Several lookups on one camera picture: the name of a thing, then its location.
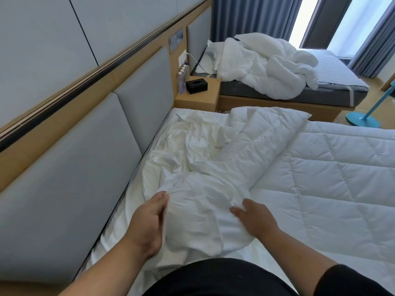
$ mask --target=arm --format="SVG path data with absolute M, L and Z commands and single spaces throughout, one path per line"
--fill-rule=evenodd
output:
M 137 208 L 125 236 L 60 295 L 126 295 L 143 264 L 162 246 L 162 213 L 168 200 L 162 191 Z
M 269 209 L 244 199 L 245 211 L 231 208 L 247 231 L 258 238 L 300 295 L 313 296 L 323 274 L 337 263 L 279 229 Z

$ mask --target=plastic bottle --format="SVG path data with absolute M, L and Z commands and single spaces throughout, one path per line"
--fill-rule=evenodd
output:
M 177 82 L 178 82 L 178 93 L 179 94 L 183 94 L 185 92 L 185 81 L 184 81 L 184 76 L 182 75 L 181 72 L 178 72 L 178 76 L 177 76 Z
M 184 91 L 186 91 L 186 73 L 185 73 L 185 68 L 181 69 L 181 74 L 184 77 Z
M 186 72 L 186 80 L 189 81 L 189 76 L 191 74 L 190 74 L 190 69 L 189 69 L 188 62 L 185 62 L 184 67 L 185 67 L 185 72 Z

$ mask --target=floor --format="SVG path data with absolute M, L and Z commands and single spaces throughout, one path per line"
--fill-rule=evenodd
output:
M 363 80 L 370 85 L 369 93 L 366 98 L 356 107 L 356 111 L 367 112 L 381 98 L 383 91 L 380 90 L 382 83 L 377 79 Z M 342 111 L 333 121 L 334 123 L 350 125 L 346 121 L 346 114 L 349 111 Z M 372 116 L 381 123 L 382 129 L 395 129 L 395 98 L 388 97 L 385 101 L 372 113 Z

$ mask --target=hand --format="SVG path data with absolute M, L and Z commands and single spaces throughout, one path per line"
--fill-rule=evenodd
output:
M 246 230 L 255 238 L 262 240 L 280 231 L 276 219 L 264 204 L 258 204 L 251 199 L 244 199 L 243 206 L 245 211 L 240 208 L 232 207 L 230 212 L 237 216 Z
M 163 210 L 168 201 L 169 195 L 161 191 L 138 207 L 123 237 L 145 260 L 156 255 L 162 247 Z

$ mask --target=blue curtain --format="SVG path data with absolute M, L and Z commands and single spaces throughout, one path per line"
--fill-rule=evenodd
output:
M 348 67 L 359 76 L 375 78 L 395 53 L 395 0 L 385 11 Z
M 302 0 L 214 0 L 212 40 L 259 32 L 289 40 Z

